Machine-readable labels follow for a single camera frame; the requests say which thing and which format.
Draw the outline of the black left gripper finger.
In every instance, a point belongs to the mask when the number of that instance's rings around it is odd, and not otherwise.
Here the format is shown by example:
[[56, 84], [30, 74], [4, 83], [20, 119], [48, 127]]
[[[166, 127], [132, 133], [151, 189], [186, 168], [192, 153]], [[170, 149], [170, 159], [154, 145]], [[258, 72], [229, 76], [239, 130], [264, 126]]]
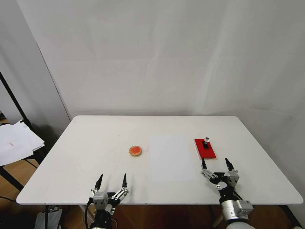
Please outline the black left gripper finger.
[[126, 177], [126, 173], [124, 174], [124, 178], [123, 178], [123, 182], [122, 182], [122, 188], [117, 191], [113, 196], [112, 196], [112, 200], [114, 201], [122, 201], [126, 195], [129, 193], [129, 190], [127, 188], [127, 177]]
[[102, 182], [103, 174], [99, 177], [99, 179], [96, 181], [94, 189], [91, 189], [92, 194], [94, 195], [96, 192], [99, 192], [100, 187], [101, 187], [101, 182]]

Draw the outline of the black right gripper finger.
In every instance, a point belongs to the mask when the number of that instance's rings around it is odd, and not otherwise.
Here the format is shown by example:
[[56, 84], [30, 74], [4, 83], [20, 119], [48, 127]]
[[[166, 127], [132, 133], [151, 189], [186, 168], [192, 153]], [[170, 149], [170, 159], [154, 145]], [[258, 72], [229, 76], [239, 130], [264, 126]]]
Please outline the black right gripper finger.
[[202, 168], [201, 174], [205, 178], [207, 178], [209, 180], [217, 178], [216, 174], [214, 174], [213, 172], [211, 172], [210, 170], [207, 169], [207, 166], [206, 166], [204, 158], [201, 158], [201, 168]]
[[225, 161], [229, 172], [238, 172], [238, 170], [234, 169], [233, 164], [227, 158], [225, 158]]

